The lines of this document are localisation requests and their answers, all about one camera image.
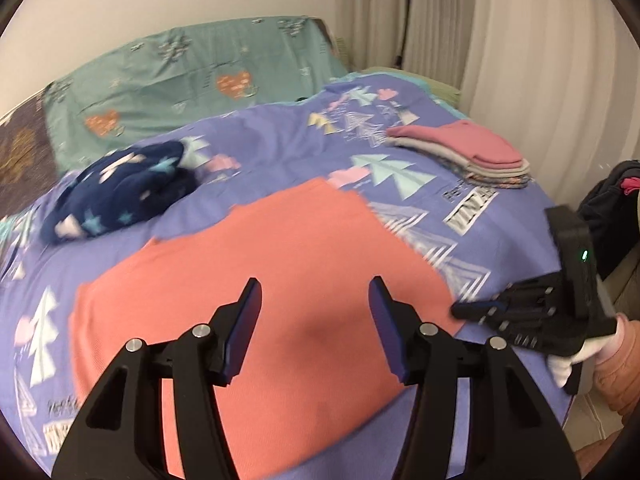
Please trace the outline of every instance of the star pattern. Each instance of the star pattern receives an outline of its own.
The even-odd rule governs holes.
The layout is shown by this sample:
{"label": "star pattern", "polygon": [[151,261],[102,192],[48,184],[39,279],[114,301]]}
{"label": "star pattern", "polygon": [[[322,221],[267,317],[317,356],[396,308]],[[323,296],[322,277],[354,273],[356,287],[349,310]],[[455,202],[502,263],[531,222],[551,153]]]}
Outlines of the star pattern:
{"label": "star pattern", "polygon": [[133,215],[130,212],[125,211],[118,217],[118,222],[123,225],[129,225],[133,222]]}
{"label": "star pattern", "polygon": [[149,171],[157,171],[158,173],[173,174],[175,171],[174,163],[177,161],[178,161],[178,158],[176,156],[172,156],[172,157],[164,156],[163,158],[160,159],[160,162],[158,162],[157,164],[149,168]]}
{"label": "star pattern", "polygon": [[100,223],[100,216],[94,216],[90,209],[84,212],[84,222],[82,222],[82,227],[94,236],[105,231],[104,226]]}
{"label": "star pattern", "polygon": [[100,180],[98,181],[100,184],[105,182],[112,174],[116,172],[116,170],[122,166],[123,164],[137,164],[138,162],[142,162],[146,157],[144,155],[136,155],[135,153],[127,153],[127,155],[122,156],[115,162],[112,162],[106,168],[100,171]]}

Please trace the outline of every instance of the pink towel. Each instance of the pink towel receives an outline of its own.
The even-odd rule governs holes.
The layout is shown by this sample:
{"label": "pink towel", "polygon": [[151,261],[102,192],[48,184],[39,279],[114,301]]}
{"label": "pink towel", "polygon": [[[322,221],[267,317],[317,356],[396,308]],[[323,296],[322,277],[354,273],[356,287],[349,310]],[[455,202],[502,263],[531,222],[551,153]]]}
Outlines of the pink towel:
{"label": "pink towel", "polygon": [[519,168],[522,165],[522,155],[518,150],[488,128],[468,120],[456,121],[438,128],[417,124],[395,126],[389,128],[386,134],[389,137],[412,137],[437,142],[483,168],[504,170]]}
{"label": "pink towel", "polygon": [[[178,337],[255,276],[262,311],[242,373],[216,400],[239,477],[270,478],[345,438],[402,391],[369,310],[377,274],[422,320],[458,331],[442,277],[356,192],[316,178],[236,206],[204,231],[149,242],[78,289],[69,319],[76,390],[84,399],[128,339]],[[171,385],[162,385],[162,423],[169,472],[179,475]]]}

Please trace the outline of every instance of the pink sleeve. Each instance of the pink sleeve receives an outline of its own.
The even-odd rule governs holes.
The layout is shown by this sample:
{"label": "pink sleeve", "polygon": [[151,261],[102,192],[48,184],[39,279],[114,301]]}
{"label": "pink sleeve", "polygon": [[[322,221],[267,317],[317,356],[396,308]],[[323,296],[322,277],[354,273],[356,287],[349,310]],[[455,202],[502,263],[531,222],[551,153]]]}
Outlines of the pink sleeve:
{"label": "pink sleeve", "polygon": [[640,399],[640,321],[622,317],[622,322],[624,339],[620,349],[596,366],[594,382],[609,407],[625,422]]}

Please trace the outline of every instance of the bed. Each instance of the bed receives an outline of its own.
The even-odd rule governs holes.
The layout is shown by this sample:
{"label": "bed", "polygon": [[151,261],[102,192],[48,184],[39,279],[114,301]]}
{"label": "bed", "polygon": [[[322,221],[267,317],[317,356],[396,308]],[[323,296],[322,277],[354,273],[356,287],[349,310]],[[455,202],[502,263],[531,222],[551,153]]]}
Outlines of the bed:
{"label": "bed", "polygon": [[[216,42],[221,30],[226,43]],[[151,54],[131,75],[131,58],[146,56],[145,49]],[[0,224],[0,411],[46,472],[81,402],[69,324],[80,285],[150,240],[222,224],[236,205],[264,203],[309,182],[354,192],[388,232],[436,270],[457,300],[488,298],[508,283],[558,270],[543,213],[552,202],[537,184],[519,190],[471,186],[426,156],[384,144],[390,126],[441,126],[463,118],[450,94],[440,97],[423,79],[403,72],[347,74],[331,50],[321,28],[304,17],[172,29],[101,56],[27,103],[42,115],[40,137],[50,143],[41,140],[37,153],[50,165],[48,182],[56,184]],[[212,60],[213,54],[218,57]],[[280,69],[268,73],[274,65]],[[225,85],[225,77],[239,79]],[[87,85],[96,80],[101,83]],[[8,124],[20,118],[14,116]],[[40,242],[43,218],[78,170],[109,150],[164,140],[184,143],[186,164],[199,183],[193,194],[158,218],[94,240],[57,247]],[[442,309],[432,314],[447,315]],[[83,336],[92,338],[92,326],[85,325]],[[131,327],[134,336],[137,328]],[[183,331],[175,327],[176,335]],[[466,325],[456,335],[483,342],[488,332]],[[552,383],[540,355],[518,353],[562,421],[570,398]],[[330,434],[321,449],[316,442],[288,462],[267,469],[242,462],[241,475],[390,478],[413,396],[407,389],[373,403],[349,431]],[[465,460],[468,384],[461,384],[458,400],[451,474],[461,472]],[[266,442],[263,434],[257,438]],[[249,444],[238,446],[244,447],[232,446],[234,456],[248,453]],[[277,454],[278,445],[264,444],[261,452]]]}

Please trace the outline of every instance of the white glove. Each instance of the white glove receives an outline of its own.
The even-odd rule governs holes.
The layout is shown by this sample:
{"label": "white glove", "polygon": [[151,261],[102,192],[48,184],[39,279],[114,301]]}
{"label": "white glove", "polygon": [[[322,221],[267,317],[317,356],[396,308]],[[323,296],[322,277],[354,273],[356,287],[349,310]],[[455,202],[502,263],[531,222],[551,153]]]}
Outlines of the white glove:
{"label": "white glove", "polygon": [[571,366],[586,361],[590,357],[596,356],[596,362],[602,362],[615,354],[622,340],[624,339],[624,323],[618,317],[618,328],[616,333],[604,337],[594,337],[587,339],[582,345],[582,349],[571,357],[558,357],[550,355],[546,359],[546,365],[551,371],[558,388],[562,388],[569,380]]}

